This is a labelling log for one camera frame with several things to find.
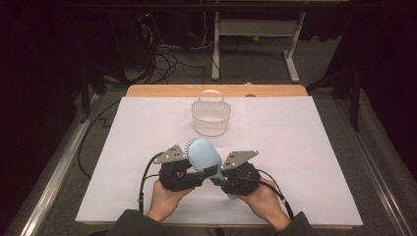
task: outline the gray carpet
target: gray carpet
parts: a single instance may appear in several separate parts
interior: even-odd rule
[[[276,40],[271,44],[254,45],[249,42],[240,42],[239,50],[232,39],[226,38],[221,41],[222,51],[220,57],[221,77],[224,84],[290,84],[288,73],[281,56],[281,50],[285,48],[286,39]],[[320,79],[328,65],[338,40],[328,42],[300,41],[294,54],[294,61],[297,67],[301,84],[306,86]],[[210,78],[211,61],[210,50],[183,51],[176,49],[175,55],[182,63],[195,67],[206,67],[204,81],[206,84],[218,84]],[[177,65],[175,73],[166,81],[170,84],[200,84],[202,81],[202,68],[190,68]],[[154,80],[161,75],[155,74]],[[112,102],[118,100],[126,92],[125,88],[110,88],[103,96],[98,110],[103,110]],[[380,196],[366,171],[361,149],[357,146],[352,136],[349,125],[345,122],[340,112],[338,103],[331,99],[328,88],[320,88],[312,92],[322,117],[331,145],[337,156],[347,184],[354,196],[364,226],[353,230],[319,229],[321,235],[397,235],[395,228],[389,218]],[[111,124],[117,110],[117,104],[103,113],[100,117],[107,118],[106,124]],[[398,200],[399,207],[409,224],[417,222],[417,184],[411,177],[406,167],[400,160],[394,147],[387,138],[384,128],[373,113],[372,105],[362,92],[360,108],[360,129],[361,136],[369,152],[383,173],[392,194]],[[80,150],[81,162],[86,172],[92,174],[109,128],[103,126],[103,120],[97,120],[91,127],[83,147]],[[32,194],[28,197],[22,210],[12,222],[6,235],[20,235],[31,211],[33,210],[48,178],[50,178],[59,156],[62,154],[59,147],[50,163],[46,166]],[[87,226],[75,222],[75,217],[80,207],[83,195],[87,189],[89,179],[82,173],[77,164],[73,161],[69,172],[61,186],[60,192],[46,216],[44,223],[38,231],[38,235],[89,235],[109,226]]]

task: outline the sleeve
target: sleeve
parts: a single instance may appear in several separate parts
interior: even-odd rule
[[[168,229],[138,210],[126,209],[106,236],[167,236]]]
[[[304,212],[299,212],[288,226],[278,234],[279,236],[319,236],[311,226]]]

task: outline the person's right hand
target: person's right hand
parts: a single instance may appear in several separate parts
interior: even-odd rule
[[[274,186],[270,180],[261,178],[261,181]],[[260,184],[254,193],[236,197],[245,202],[257,217],[266,220],[278,232],[291,222],[282,211],[278,196],[267,186]]]

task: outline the basket handle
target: basket handle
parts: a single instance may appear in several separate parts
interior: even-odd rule
[[[204,95],[204,94],[206,94],[206,93],[216,93],[216,94],[218,94],[220,97],[221,97],[221,101],[220,102],[224,102],[224,97],[223,97],[223,95],[218,91],[218,90],[214,90],[214,89],[206,89],[206,90],[204,90],[204,91],[202,91],[201,93],[200,93],[200,95],[199,95],[199,100],[200,101],[203,101],[202,100],[202,96]]]

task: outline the white plastic basket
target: white plastic basket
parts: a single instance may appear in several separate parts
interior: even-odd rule
[[[220,101],[202,100],[207,93],[217,93]],[[226,132],[229,125],[230,105],[224,101],[220,92],[207,89],[200,93],[199,99],[191,105],[194,128],[204,136],[219,136]]]

